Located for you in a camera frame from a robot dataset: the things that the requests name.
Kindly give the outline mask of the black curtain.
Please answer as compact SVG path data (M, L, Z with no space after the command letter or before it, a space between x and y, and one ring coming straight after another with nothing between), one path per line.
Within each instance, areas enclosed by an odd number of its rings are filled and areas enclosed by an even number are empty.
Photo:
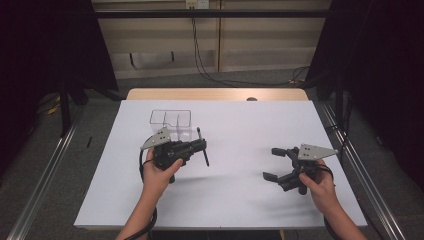
M118 88L92 0L0 0L0 177L34 126L39 102Z
M341 86L424 190L424 0L331 0L305 86Z

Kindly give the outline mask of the black stand post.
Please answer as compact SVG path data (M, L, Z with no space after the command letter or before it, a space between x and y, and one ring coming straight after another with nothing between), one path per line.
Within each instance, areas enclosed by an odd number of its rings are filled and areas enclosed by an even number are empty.
M60 95L60 108L61 108L61 118L62 118L61 136L64 137L71 127L69 95L68 95L68 89L67 89L67 81L65 79L61 79L58 82L58 89L59 89L59 95Z

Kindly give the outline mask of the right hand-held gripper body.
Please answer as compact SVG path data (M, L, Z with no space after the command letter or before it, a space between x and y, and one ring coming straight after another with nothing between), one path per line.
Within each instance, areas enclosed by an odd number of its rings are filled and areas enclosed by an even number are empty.
M287 150L286 156L292 161L293 170L291 173L278 178L278 185L281 186L284 191L297 188L301 195L307 193L307 187L299 179L301 173L305 173L314 180L317 177L318 171L326 168L327 171L333 175L331 169L323 164L319 164L318 160L336 155L338 153L336 149L301 144L300 147L285 150Z

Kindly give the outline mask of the white table board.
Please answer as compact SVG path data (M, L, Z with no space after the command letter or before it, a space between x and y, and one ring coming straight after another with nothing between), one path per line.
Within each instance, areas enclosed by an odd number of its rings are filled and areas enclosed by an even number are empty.
M140 196L139 153L155 110L188 110L207 150L191 157L158 203L159 230L315 228L324 224L310 195L264 180L285 175L274 148L331 145L310 101L144 101L121 103L94 178L74 222L86 229L123 226Z

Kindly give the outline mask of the black horizontal frame bar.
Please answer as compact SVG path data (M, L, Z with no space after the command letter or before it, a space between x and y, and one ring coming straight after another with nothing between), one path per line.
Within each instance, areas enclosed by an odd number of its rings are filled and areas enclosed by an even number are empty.
M328 10L99 10L97 18L325 18Z

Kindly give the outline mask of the clear plastic organizer box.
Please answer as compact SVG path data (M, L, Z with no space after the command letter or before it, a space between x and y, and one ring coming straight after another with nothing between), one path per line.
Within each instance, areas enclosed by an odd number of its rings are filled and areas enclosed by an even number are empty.
M166 127L172 141L192 140L192 116L190 110L158 110L150 115L150 126L154 132Z

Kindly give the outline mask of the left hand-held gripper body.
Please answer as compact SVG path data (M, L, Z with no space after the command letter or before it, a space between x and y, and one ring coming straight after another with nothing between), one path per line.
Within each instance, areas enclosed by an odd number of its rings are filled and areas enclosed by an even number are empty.
M185 165L194 154L194 146L190 141L172 141L170 130L162 127L142 145L141 150L152 148L154 151L153 164L160 170L167 170L178 159L182 159Z

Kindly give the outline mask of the person's right hand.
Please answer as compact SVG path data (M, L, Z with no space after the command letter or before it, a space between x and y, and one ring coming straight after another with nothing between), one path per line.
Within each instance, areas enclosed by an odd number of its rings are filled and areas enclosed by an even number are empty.
M316 208L324 216L329 217L340 208L340 203L335 192L333 177L326 168L319 170L314 180L305 173L301 173L299 179L310 189Z

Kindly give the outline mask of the white wall outlet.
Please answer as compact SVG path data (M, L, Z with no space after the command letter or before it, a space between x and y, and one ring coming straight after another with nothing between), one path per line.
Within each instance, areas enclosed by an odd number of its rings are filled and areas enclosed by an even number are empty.
M209 0L185 0L187 9L208 9L210 7Z

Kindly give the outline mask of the black pen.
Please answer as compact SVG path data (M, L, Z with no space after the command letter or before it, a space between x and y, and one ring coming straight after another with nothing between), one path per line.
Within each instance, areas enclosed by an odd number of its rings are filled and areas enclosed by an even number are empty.
M201 144L202 144L201 150L202 150L202 153L203 153L204 158L205 158L206 166L209 167L210 163L209 163L209 158L208 158L208 155L207 155L207 152L206 152L206 147L207 147L206 140L202 137L200 127L197 127L196 131L197 131L197 134L198 134L198 138L199 138L199 140L201 141Z

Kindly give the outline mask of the person's left hand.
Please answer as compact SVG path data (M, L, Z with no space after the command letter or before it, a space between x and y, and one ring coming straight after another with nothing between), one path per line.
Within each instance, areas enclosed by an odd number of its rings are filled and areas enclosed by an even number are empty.
M171 177L180 169L183 160L176 160L166 170L161 170L153 164L154 150L149 149L146 161L143 163L142 199L157 202L169 185Z

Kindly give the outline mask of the aluminium floor rail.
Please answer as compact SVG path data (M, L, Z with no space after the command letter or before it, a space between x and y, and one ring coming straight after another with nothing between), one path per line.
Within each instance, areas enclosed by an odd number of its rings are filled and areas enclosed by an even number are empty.
M43 171L42 176L35 189L33 190L29 200L21 211L18 219L16 220L11 232L9 233L6 240L25 240L29 229L46 198L47 192L52 184L53 178L65 156L67 149L73 139L76 129L81 122L81 118L84 114L85 108L80 107L73 118L69 129L59 139L58 144L49 159L49 162Z
M374 211L389 240L406 240L395 216L382 198L379 190L372 181L370 174L362 163L354 145L348 138L347 133L339 127L336 121L336 113L328 103L322 104L323 112L332 125L333 132L341 144L341 152L346 156L357 175Z

